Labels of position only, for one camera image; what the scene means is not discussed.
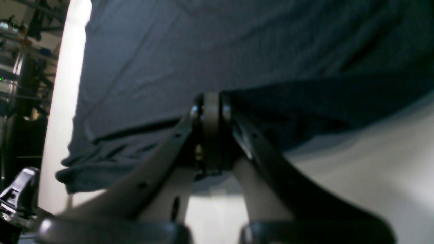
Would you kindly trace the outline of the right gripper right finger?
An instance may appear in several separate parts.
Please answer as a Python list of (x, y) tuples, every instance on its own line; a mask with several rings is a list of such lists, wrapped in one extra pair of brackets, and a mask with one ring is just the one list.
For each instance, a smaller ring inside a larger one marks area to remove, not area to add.
[(389, 224), (291, 165), (227, 95), (219, 95), (221, 170), (239, 181), (249, 222), (241, 244), (394, 244)]

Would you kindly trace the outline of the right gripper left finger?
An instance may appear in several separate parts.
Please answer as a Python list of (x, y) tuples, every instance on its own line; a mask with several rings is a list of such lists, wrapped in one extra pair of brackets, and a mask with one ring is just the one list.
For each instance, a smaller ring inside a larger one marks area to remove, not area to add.
[(200, 167), (195, 140), (204, 96), (150, 159), (106, 192), (42, 221), (39, 244), (192, 244), (183, 223)]

